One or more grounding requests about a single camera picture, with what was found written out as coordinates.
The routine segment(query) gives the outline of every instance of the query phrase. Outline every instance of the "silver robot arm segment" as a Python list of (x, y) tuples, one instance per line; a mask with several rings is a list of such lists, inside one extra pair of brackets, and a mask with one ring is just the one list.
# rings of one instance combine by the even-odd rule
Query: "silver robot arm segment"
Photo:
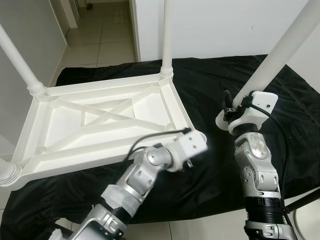
[(244, 230), (249, 239), (295, 240), (292, 227), (284, 220), (278, 173), (262, 134), (239, 136), (234, 155), (241, 170), (248, 217)]
[(69, 240), (118, 240), (127, 229), (153, 188), (162, 170), (176, 172), (189, 158), (207, 150), (198, 131), (190, 131), (176, 141), (139, 151), (115, 185), (108, 185), (97, 204)]
[(241, 171), (241, 181), (247, 220), (244, 230), (250, 240), (295, 240), (293, 228), (285, 221), (279, 176), (271, 163), (271, 153), (262, 134), (258, 133), (269, 118), (251, 107), (271, 114), (278, 96), (254, 91), (243, 98), (237, 109), (225, 101), (224, 120), (228, 131), (236, 137), (235, 160)]

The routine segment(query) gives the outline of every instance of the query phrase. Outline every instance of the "black tablecloth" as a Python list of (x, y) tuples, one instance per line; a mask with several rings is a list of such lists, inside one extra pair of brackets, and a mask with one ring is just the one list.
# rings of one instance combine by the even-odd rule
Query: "black tablecloth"
[[(163, 171), (138, 210), (133, 223), (199, 218), (244, 207), (240, 172), (234, 158), (234, 137), (217, 128), (222, 93), (234, 97), (265, 56), (174, 59), (173, 83), (194, 127), (207, 137), (209, 150), (192, 159), (193, 168)], [(159, 73), (161, 61), (125, 63), (100, 68), (66, 68), (57, 86)], [(279, 99), (273, 115), (289, 137), (291, 159), (285, 197), (320, 186), (320, 95), (285, 66), (266, 88)], [(282, 175), (284, 142), (267, 120), (260, 131)], [(1, 239), (35, 239), (59, 218), (80, 223), (122, 164), (71, 172), (29, 182), (12, 192), (3, 213)]]

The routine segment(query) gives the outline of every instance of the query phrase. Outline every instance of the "tile floor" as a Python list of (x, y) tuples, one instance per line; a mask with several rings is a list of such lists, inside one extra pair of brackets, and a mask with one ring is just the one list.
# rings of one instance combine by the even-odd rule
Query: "tile floor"
[(79, 9), (78, 28), (70, 28), (66, 48), (50, 87), (64, 68), (99, 68), (136, 61), (129, 2), (95, 3)]

